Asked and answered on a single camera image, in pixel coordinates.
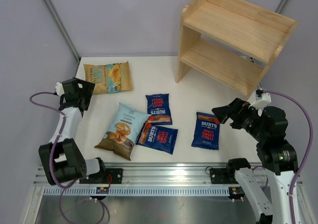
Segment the tan kettle chips bag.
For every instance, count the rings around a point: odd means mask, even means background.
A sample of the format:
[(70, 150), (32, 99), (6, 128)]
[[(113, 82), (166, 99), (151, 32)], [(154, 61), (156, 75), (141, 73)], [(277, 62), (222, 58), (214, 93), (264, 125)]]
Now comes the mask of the tan kettle chips bag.
[(132, 91), (129, 62), (107, 65), (84, 64), (85, 80), (95, 84), (93, 94), (115, 94)]

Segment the blue Burts bag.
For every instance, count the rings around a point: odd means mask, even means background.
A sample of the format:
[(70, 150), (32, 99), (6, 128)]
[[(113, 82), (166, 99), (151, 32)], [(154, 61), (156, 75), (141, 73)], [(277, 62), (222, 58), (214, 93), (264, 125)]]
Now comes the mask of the blue Burts bag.
[(145, 123), (136, 144), (173, 154), (178, 129)]
[(154, 125), (172, 125), (169, 94), (146, 95), (148, 121)]
[(213, 114), (196, 113), (196, 126), (191, 146), (201, 149), (219, 149), (220, 122)]

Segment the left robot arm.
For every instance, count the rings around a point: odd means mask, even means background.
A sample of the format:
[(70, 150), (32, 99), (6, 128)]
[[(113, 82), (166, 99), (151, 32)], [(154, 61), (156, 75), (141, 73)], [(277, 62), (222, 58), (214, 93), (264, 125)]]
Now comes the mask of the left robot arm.
[(55, 95), (60, 98), (58, 126), (38, 153), (50, 185), (62, 186), (63, 183), (78, 179), (102, 183), (107, 178), (107, 170), (101, 158), (84, 159), (75, 137), (84, 112), (88, 110), (95, 84), (72, 78), (58, 82)]

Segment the light blue cassava chips bag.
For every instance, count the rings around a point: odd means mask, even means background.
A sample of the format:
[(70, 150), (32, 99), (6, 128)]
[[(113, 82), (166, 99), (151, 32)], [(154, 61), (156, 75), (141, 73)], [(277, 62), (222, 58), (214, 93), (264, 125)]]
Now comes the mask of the light blue cassava chips bag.
[(118, 111), (96, 149), (103, 149), (130, 161), (132, 150), (150, 114), (119, 104)]

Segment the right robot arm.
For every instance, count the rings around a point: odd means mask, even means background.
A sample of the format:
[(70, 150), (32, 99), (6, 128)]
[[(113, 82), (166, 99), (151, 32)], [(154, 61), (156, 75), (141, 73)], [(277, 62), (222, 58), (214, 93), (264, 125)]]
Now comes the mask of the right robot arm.
[(230, 159), (226, 178), (237, 182), (243, 189), (254, 211), (258, 224), (299, 224), (297, 197), (293, 194), (298, 171), (295, 149), (285, 139), (288, 121), (285, 112), (267, 106), (259, 114), (250, 103), (236, 98), (230, 104), (213, 108), (221, 124), (232, 119), (233, 129), (244, 129), (256, 141), (257, 155), (264, 167), (270, 185), (269, 200), (257, 184), (251, 165), (246, 158)]

